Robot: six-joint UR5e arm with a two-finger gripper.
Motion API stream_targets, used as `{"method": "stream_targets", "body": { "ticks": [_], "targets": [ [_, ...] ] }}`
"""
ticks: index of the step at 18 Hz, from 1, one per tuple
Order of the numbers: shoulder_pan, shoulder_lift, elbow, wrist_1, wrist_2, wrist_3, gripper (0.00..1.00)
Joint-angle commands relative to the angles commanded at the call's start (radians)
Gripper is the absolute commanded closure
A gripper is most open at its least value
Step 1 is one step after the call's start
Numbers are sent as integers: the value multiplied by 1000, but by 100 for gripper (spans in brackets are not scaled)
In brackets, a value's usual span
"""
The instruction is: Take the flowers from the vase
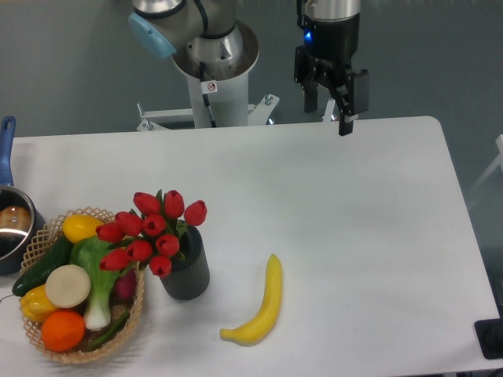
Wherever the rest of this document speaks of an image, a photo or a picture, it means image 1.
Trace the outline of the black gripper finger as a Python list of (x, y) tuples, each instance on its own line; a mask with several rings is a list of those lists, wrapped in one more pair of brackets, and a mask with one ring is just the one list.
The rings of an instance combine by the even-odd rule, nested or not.
[(339, 109), (339, 135), (353, 132), (358, 115), (369, 110), (370, 74), (366, 69), (349, 71), (336, 86), (335, 101)]
[(318, 68), (311, 65), (307, 59), (296, 59), (294, 68), (294, 80), (301, 85), (303, 91), (303, 110), (306, 113), (315, 112), (318, 109)]

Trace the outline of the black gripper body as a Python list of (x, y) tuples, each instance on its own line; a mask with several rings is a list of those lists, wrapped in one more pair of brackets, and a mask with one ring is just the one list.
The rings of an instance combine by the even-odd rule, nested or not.
[(303, 90), (320, 84), (334, 90), (346, 83), (358, 48), (360, 15), (315, 20), (304, 16), (303, 44), (296, 47), (294, 80)]

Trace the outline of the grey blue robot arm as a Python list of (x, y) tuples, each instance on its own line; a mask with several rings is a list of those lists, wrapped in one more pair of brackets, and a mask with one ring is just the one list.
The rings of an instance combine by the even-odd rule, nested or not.
[[(252, 106), (248, 75), (259, 57), (253, 30), (237, 19), (235, 1), (135, 1), (128, 24), (139, 42), (160, 59), (172, 58), (186, 77), (197, 128), (267, 123), (279, 99), (270, 94)], [(337, 119), (339, 134), (353, 130), (369, 108), (369, 72), (355, 71), (359, 1), (298, 1), (294, 80), (303, 110), (318, 108), (318, 87), (329, 91), (324, 121)]]

